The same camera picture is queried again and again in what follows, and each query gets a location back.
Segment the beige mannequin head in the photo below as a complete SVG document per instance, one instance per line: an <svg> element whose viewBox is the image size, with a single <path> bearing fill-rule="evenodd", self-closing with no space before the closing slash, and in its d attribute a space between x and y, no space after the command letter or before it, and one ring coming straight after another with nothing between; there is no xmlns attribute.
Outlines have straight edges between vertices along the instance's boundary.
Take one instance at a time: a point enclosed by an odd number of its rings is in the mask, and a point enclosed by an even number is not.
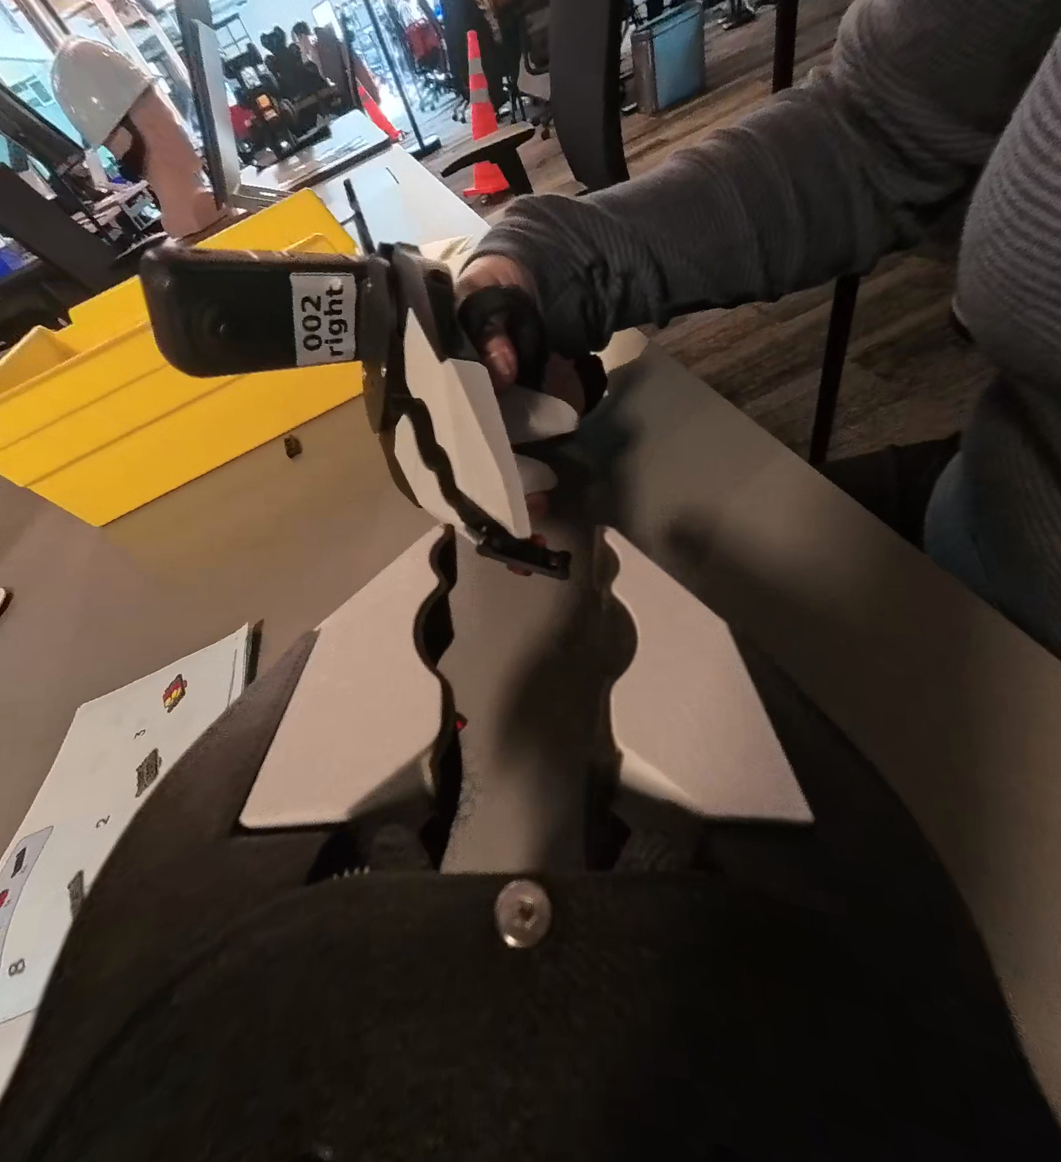
<svg viewBox="0 0 1061 1162"><path fill-rule="evenodd" d="M122 160L147 183L171 238L194 238L220 221L222 211L202 161L182 119L154 88L134 100L119 128L129 138Z"/></svg>

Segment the white hard hat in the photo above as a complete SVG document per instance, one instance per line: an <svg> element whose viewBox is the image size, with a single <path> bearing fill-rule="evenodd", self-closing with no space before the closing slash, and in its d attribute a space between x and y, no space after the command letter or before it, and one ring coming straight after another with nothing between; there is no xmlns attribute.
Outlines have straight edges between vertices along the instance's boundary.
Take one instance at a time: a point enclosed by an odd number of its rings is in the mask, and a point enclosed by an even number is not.
<svg viewBox="0 0 1061 1162"><path fill-rule="evenodd" d="M155 88L156 77L101 40L68 36L55 52L49 82L68 123L86 146L99 148Z"/></svg>

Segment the black table leg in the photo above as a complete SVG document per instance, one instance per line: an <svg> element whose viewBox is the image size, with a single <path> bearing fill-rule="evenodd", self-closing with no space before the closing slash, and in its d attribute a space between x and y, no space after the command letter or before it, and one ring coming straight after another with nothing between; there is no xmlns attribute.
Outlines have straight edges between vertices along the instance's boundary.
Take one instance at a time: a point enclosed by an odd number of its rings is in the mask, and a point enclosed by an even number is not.
<svg viewBox="0 0 1061 1162"><path fill-rule="evenodd" d="M842 370L856 312L858 284L859 277L848 275L837 278L834 285L808 448L808 462L813 467L821 466L829 453L842 384Z"/></svg>

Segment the person's torso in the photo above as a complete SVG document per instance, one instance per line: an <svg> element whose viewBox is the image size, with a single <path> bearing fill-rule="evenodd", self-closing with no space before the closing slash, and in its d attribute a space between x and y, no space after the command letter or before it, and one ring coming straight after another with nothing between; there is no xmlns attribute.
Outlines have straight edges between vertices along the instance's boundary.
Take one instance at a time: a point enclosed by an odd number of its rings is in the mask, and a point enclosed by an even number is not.
<svg viewBox="0 0 1061 1162"><path fill-rule="evenodd" d="M1061 659L1061 28L974 190L957 307L996 371L958 447L987 560L967 586Z"/></svg>

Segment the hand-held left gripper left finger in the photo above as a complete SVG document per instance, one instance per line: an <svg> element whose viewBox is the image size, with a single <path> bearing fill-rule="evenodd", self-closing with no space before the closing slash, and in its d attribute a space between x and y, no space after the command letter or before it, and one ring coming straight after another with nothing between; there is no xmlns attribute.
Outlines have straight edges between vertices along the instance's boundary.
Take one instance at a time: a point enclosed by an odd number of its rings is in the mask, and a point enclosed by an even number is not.
<svg viewBox="0 0 1061 1162"><path fill-rule="evenodd" d="M458 807L452 637L455 537L437 526L316 627L240 813L249 830L401 820Z"/></svg>

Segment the person's right hand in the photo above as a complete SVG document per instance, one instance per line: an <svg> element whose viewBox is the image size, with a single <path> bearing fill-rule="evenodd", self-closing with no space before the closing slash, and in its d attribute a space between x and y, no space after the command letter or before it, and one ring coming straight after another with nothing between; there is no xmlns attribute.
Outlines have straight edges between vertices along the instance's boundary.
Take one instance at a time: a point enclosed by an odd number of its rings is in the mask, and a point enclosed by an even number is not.
<svg viewBox="0 0 1061 1162"><path fill-rule="evenodd" d="M513 259L470 259L455 287L456 316L498 392L514 387L561 399L580 416L604 397L607 371L589 351L567 353L549 337L531 275Z"/></svg>

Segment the blue trash bin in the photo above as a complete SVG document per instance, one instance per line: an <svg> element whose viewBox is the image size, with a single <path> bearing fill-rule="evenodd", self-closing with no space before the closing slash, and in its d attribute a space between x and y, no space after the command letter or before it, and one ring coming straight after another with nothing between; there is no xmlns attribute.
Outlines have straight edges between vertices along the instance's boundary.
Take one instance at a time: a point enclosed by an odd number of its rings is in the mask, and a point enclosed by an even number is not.
<svg viewBox="0 0 1061 1162"><path fill-rule="evenodd" d="M702 2L676 2L637 22L630 35L638 111L654 115L696 98L705 84Z"/></svg>

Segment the black lego plate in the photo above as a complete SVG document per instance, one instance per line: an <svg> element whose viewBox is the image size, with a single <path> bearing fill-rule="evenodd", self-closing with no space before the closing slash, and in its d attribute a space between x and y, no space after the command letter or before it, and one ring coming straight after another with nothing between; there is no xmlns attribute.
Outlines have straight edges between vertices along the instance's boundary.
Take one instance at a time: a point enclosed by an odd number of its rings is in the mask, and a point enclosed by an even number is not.
<svg viewBox="0 0 1061 1162"><path fill-rule="evenodd" d="M550 549L533 536L515 537L504 528L495 527L470 534L480 556L502 564L525 563L537 569L538 576L566 581L570 575L570 553L565 549Z"/></svg>

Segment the open instruction booklet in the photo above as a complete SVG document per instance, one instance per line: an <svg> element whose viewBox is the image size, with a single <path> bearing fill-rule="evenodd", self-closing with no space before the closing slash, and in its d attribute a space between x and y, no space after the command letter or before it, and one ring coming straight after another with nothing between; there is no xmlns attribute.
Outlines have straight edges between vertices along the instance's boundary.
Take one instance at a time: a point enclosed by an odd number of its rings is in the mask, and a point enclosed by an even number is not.
<svg viewBox="0 0 1061 1162"><path fill-rule="evenodd" d="M39 1006L116 842L243 692L251 636L244 624L75 711L0 860L0 1024Z"/></svg>

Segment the person's leg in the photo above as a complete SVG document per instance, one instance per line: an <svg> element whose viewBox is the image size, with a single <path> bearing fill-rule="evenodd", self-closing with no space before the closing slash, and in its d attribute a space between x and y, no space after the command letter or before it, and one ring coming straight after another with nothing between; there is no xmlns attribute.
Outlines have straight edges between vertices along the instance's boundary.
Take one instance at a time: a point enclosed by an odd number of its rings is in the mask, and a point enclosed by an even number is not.
<svg viewBox="0 0 1061 1162"><path fill-rule="evenodd" d="M979 588L987 582L983 526L956 451L937 476L924 515L923 549L947 574Z"/></svg>

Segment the black office chair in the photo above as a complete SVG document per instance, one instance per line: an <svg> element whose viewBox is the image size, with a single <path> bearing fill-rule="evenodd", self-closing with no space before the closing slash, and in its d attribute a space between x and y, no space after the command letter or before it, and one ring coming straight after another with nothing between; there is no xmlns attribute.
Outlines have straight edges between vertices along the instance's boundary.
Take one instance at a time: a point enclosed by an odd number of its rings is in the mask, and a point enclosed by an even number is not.
<svg viewBox="0 0 1061 1162"><path fill-rule="evenodd" d="M552 1L548 12L553 133L577 194L585 196L629 178L621 129L621 4ZM510 194L530 194L519 150L532 134L526 122L493 129L443 157L438 172L448 178L492 163Z"/></svg>

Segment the orange traffic cone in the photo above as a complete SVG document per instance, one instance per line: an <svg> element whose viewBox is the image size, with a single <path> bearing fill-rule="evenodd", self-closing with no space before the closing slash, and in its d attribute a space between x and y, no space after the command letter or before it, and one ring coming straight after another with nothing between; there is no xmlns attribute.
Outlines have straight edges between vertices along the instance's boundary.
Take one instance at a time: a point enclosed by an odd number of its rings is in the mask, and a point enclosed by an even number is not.
<svg viewBox="0 0 1061 1162"><path fill-rule="evenodd" d="M466 33L467 54L467 83L470 102L470 128L472 143L480 144L482 138L487 138L497 132L497 119L493 105L489 100L488 84L484 77L480 39L476 30ZM500 167L493 161L478 161L472 165L472 184L464 190L466 199L481 199L483 201L504 196L513 193L506 177Z"/></svg>
<svg viewBox="0 0 1061 1162"><path fill-rule="evenodd" d="M403 133L392 124L384 112L378 107L371 93L360 82L357 82L356 93L360 106L370 121L387 137L390 143L401 141L404 137Z"/></svg>

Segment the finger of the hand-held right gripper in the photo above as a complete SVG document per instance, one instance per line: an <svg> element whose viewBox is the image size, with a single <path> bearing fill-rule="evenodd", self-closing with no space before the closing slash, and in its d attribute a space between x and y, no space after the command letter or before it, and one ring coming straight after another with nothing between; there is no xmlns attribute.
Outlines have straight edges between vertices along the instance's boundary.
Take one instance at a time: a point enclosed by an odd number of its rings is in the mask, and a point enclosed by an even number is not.
<svg viewBox="0 0 1061 1162"><path fill-rule="evenodd" d="M488 372L441 358L404 316L387 360L387 459L399 488L436 524L488 550L533 547L516 456Z"/></svg>

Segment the white table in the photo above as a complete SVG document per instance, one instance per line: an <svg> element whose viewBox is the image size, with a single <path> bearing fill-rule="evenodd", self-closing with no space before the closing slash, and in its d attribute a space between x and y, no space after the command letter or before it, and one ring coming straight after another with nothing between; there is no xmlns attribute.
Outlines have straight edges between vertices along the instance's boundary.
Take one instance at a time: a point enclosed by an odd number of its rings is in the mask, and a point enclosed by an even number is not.
<svg viewBox="0 0 1061 1162"><path fill-rule="evenodd" d="M336 117L317 145L257 170L233 167L233 205L262 209L298 192L316 194L354 240L426 245L477 242L487 222L364 112Z"/></svg>

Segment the black monitor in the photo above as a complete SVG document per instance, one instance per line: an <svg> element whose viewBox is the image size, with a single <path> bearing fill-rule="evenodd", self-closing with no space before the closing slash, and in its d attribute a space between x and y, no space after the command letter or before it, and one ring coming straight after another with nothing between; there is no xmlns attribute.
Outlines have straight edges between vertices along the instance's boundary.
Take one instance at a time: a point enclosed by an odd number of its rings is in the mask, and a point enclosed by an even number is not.
<svg viewBox="0 0 1061 1162"><path fill-rule="evenodd" d="M88 179L80 145L0 79L0 163L45 182L58 173Z"/></svg>

